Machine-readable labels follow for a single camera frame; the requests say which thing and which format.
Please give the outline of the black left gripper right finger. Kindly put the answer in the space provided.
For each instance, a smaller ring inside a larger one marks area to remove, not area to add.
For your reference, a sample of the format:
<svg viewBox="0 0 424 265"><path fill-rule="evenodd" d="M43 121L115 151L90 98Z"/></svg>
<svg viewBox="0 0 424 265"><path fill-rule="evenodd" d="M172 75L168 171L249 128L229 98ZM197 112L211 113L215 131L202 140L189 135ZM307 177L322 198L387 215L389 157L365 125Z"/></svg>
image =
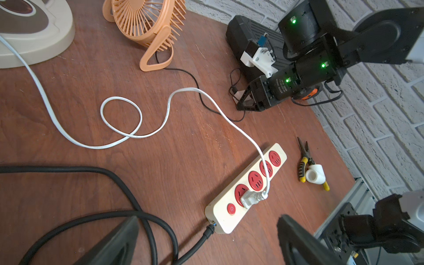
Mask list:
<svg viewBox="0 0 424 265"><path fill-rule="evenodd" d="M343 264L289 215L284 214L278 219L277 230L279 245L287 265Z"/></svg>

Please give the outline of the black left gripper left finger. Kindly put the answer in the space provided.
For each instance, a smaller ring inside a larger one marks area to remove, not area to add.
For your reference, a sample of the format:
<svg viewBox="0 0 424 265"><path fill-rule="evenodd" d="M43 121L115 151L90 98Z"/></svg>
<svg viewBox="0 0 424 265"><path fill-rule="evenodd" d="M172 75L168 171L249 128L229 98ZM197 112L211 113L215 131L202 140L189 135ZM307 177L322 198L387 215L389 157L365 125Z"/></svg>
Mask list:
<svg viewBox="0 0 424 265"><path fill-rule="evenodd" d="M75 265L130 265L138 234L137 217L129 217L78 259Z"/></svg>

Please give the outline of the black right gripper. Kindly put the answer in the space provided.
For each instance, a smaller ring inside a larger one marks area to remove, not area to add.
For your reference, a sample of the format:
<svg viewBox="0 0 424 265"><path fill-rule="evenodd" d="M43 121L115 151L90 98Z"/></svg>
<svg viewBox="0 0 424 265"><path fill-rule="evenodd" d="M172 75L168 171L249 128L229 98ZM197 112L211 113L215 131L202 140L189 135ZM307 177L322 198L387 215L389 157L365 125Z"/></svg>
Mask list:
<svg viewBox="0 0 424 265"><path fill-rule="evenodd" d="M294 94L291 86L270 83L265 76L251 81L244 91L243 96L236 104L239 111L264 111L280 104Z"/></svg>

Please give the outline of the white fan plug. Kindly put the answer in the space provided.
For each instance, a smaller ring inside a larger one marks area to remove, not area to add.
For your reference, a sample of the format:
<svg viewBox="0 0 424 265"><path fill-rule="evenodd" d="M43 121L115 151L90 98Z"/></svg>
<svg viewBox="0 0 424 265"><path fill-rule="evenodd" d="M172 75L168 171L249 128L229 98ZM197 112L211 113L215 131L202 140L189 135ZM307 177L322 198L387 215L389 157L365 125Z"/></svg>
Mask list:
<svg viewBox="0 0 424 265"><path fill-rule="evenodd" d="M242 206L246 209L250 209L253 205L258 204L260 201L264 201L268 198L267 190L263 192L246 191L240 201Z"/></svg>

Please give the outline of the beige red power strip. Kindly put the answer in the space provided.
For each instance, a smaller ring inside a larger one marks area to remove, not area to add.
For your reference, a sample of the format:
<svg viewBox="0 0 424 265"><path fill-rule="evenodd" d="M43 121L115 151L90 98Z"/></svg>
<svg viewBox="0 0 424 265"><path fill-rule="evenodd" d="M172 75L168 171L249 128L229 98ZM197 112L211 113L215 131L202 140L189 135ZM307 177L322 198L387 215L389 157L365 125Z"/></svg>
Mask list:
<svg viewBox="0 0 424 265"><path fill-rule="evenodd" d="M266 172L273 179L287 160L287 155L275 143L263 152L266 167L262 159L253 160L223 191L205 208L205 216L215 226L217 234L230 234L248 212L241 201L246 192L262 192L267 187Z"/></svg>

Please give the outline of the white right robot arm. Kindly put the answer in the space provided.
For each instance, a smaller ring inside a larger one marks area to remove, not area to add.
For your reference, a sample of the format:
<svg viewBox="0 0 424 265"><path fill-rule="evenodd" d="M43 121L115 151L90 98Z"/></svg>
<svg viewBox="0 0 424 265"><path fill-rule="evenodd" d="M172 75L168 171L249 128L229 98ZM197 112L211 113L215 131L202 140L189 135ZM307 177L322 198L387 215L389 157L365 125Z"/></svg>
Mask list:
<svg viewBox="0 0 424 265"><path fill-rule="evenodd" d="M374 12L348 31L338 27L326 1L296 1L278 27L273 45L276 33L244 16L227 26L227 41L250 79L236 99L238 110L261 112L286 99L304 107L360 62L424 61L422 7Z"/></svg>

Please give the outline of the white pipe elbow fitting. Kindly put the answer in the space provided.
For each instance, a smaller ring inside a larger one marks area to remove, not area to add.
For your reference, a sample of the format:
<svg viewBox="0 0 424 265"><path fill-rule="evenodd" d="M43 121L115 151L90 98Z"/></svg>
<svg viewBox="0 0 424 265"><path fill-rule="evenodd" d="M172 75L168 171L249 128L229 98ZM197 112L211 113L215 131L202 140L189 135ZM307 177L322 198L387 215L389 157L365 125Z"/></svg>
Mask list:
<svg viewBox="0 0 424 265"><path fill-rule="evenodd" d="M315 164L310 165L305 173L306 180L313 184L324 184L326 182L326 176L322 165Z"/></svg>

